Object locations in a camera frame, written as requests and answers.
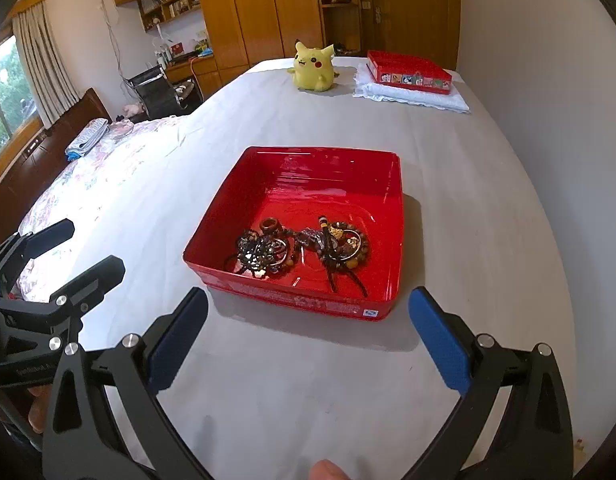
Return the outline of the person's left hand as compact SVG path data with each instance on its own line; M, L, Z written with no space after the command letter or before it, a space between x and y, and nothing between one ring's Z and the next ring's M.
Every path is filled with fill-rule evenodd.
M36 434L43 434L52 386L35 386L29 388L28 392L32 395L32 402L28 412L29 425Z

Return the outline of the person's right thumb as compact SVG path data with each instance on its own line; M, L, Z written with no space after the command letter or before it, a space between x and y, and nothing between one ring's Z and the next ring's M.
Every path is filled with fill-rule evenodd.
M309 471L309 480L350 480L350 477L330 460L319 460Z

